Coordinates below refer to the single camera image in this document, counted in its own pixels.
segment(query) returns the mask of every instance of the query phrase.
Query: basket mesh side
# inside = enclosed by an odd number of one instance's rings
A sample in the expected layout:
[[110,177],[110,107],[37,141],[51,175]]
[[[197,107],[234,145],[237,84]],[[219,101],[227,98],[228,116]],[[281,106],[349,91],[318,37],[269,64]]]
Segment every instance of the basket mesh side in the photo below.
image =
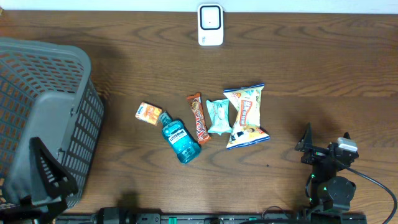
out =
[[79,202],[83,193],[103,115],[103,104],[93,83],[89,81],[82,98],[69,150],[62,162],[62,165],[76,178],[79,186],[79,192],[67,198],[68,208]]
[[29,86],[24,86],[6,62],[0,61],[0,210],[14,206],[3,197],[2,186],[36,94]]
[[33,88],[29,93],[34,98],[45,91],[76,93],[84,71],[77,61],[47,55],[13,52],[0,54],[0,58],[24,86]]
[[0,49],[0,210],[13,206],[3,183],[35,99],[47,91],[75,94],[83,75],[80,59],[68,54]]

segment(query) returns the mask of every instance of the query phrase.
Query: bottle cap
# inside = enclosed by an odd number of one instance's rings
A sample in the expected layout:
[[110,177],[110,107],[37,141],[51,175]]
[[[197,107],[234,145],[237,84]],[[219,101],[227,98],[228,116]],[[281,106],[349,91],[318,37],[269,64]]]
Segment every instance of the bottle cap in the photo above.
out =
[[160,122],[162,122],[163,127],[170,124],[172,122],[171,117],[167,113],[167,111],[164,111],[160,116],[159,116]]

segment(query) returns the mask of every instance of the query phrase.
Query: gray plastic basket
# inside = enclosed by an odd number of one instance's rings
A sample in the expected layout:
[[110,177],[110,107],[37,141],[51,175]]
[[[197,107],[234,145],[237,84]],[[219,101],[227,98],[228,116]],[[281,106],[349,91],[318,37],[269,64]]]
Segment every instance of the gray plastic basket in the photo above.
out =
[[77,47],[0,38],[0,210],[32,193],[37,180],[19,164],[36,136],[76,179],[68,207],[80,200],[104,115],[90,72]]

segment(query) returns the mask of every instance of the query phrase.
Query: white device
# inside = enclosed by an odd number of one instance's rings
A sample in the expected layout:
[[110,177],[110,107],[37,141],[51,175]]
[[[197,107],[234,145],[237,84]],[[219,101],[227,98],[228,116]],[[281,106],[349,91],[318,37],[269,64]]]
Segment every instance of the white device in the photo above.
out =
[[201,4],[198,8],[198,41],[202,46],[221,45],[224,40],[223,8]]
[[356,146],[356,143],[351,139],[346,139],[346,138],[340,137],[337,139],[337,143],[338,143],[339,148],[346,149],[351,152],[358,151],[358,147]]

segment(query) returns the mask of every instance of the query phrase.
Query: white wall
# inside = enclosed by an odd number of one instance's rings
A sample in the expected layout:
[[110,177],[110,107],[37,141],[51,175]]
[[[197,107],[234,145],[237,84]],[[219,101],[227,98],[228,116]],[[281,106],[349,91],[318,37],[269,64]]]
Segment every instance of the white wall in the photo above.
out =
[[[100,10],[193,12],[198,0],[0,0],[22,10]],[[326,12],[398,14],[398,0],[216,0],[225,12]]]

